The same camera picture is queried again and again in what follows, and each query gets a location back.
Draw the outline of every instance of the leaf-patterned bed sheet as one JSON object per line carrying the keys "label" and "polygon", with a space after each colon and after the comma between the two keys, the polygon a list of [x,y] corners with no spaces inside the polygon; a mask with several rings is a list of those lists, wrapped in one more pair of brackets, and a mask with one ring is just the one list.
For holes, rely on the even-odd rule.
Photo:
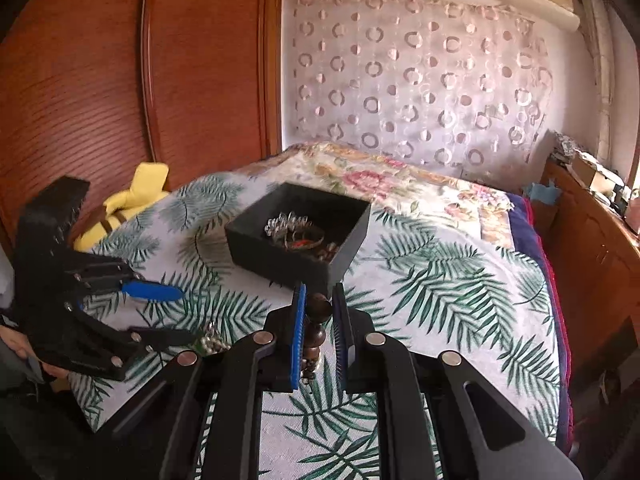
{"label": "leaf-patterned bed sheet", "polygon": [[[213,174],[126,222],[94,250],[126,258],[150,280],[180,286],[184,297],[159,303],[114,294],[91,298],[86,311],[119,329],[195,332],[213,320],[229,342],[259,330],[268,311],[290,304],[292,291],[234,266],[223,226],[274,186],[267,175]],[[560,378],[554,318],[543,273],[528,256],[375,207],[344,286],[348,305],[369,312],[377,330],[414,352],[436,356],[457,349],[555,440]],[[71,374],[92,428],[180,350],[148,354],[121,383]],[[328,337],[310,388],[264,395],[261,479],[377,477],[375,399],[342,394],[334,371]]]}

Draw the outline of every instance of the floral blanket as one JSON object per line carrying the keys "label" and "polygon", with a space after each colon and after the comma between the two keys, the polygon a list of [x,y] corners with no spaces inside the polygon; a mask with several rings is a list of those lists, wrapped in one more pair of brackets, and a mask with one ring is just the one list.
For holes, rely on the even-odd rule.
{"label": "floral blanket", "polygon": [[436,222],[513,249],[503,191],[332,142],[297,144],[240,173],[369,200],[387,212]]}
{"label": "floral blanket", "polygon": [[[402,340],[412,351],[435,356],[457,349],[553,441],[558,348],[548,288],[538,265],[524,254],[437,221],[429,203],[418,202],[412,216],[386,209],[387,200],[402,196],[396,190],[400,180],[415,186],[407,191],[408,200],[419,200],[414,197],[424,180],[413,170],[400,179],[398,173],[350,169],[348,156],[341,158],[347,161],[344,167],[319,159],[316,167],[326,164],[328,169],[314,171],[313,182],[333,182],[374,197],[367,237],[344,277],[348,305],[369,312],[377,330]],[[296,158],[292,164],[307,163]],[[394,166],[388,161],[385,165]],[[114,294],[91,298],[86,311],[119,329],[142,325],[197,332],[213,319],[228,342],[260,329],[268,311],[290,303],[292,291],[234,266],[224,224],[283,177],[278,167],[270,169],[276,171],[262,168],[259,176],[220,173],[195,180],[127,221],[94,249],[127,259],[150,280],[180,286],[183,298],[158,303]],[[359,173],[363,171],[382,177]],[[372,185],[376,179],[384,184]],[[472,200],[462,194],[456,203],[466,208]],[[73,392],[92,428],[97,430],[178,351],[148,354],[121,383],[71,374]],[[331,338],[322,352],[310,388],[264,395],[261,479],[378,476],[375,398],[341,394]],[[208,437],[221,439],[223,445],[224,435]]]}

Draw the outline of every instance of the red trim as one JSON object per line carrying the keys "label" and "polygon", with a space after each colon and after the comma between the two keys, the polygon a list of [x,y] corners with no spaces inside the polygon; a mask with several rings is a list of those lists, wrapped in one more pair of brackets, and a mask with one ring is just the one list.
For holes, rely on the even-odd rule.
{"label": "red trim", "polygon": [[[533,209],[531,208],[531,204],[527,198],[524,199],[525,207],[527,209],[527,222],[531,224],[533,227],[534,215]],[[551,283],[551,291],[554,295],[554,301],[556,303],[556,311],[558,313],[558,322],[560,323],[560,333],[562,335],[562,341],[564,342],[564,348],[566,351],[566,372],[564,374],[564,383],[566,387],[569,387],[569,379],[571,378],[571,348],[569,347],[569,339],[566,335],[566,327],[564,325],[564,317],[562,316],[562,308],[560,307],[560,297],[558,296],[558,289],[556,288],[556,275],[554,274],[554,270],[551,267],[551,263],[546,257],[545,250],[542,246],[542,239],[536,233],[536,238],[538,240],[538,245],[540,247],[540,253],[542,254],[542,258],[545,262],[546,272],[549,276],[549,282]],[[574,410],[571,406],[571,399],[569,398],[569,428],[567,434],[567,445],[571,446],[574,441]]]}

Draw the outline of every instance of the silver screw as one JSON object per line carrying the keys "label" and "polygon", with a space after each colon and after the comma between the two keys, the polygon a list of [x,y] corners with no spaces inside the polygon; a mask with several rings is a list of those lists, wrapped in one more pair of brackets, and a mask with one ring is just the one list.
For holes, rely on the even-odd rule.
{"label": "silver screw", "polygon": [[196,352],[192,352],[191,350],[180,352],[180,355],[178,355],[178,364],[180,366],[191,366],[197,360],[198,356],[196,355]]}
{"label": "silver screw", "polygon": [[444,352],[441,359],[444,364],[449,366],[458,366],[462,362],[462,356],[453,350]]}
{"label": "silver screw", "polygon": [[258,345],[266,345],[273,341],[273,334],[265,330],[260,330],[260,332],[254,334],[254,341],[258,343]]}
{"label": "silver screw", "polygon": [[365,339],[367,340],[367,343],[373,346],[383,345],[386,341],[386,337],[380,332],[371,332],[370,334],[367,334]]}

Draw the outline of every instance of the wardrobe door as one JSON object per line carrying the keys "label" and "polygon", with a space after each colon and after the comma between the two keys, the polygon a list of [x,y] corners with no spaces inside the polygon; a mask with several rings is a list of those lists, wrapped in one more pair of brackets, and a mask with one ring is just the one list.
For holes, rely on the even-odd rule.
{"label": "wardrobe door", "polygon": [[149,160],[141,3],[30,0],[0,44],[0,219],[10,237],[25,202],[57,177],[91,181],[87,215]]}
{"label": "wardrobe door", "polygon": [[266,155],[264,0],[145,0],[152,149],[172,189]]}

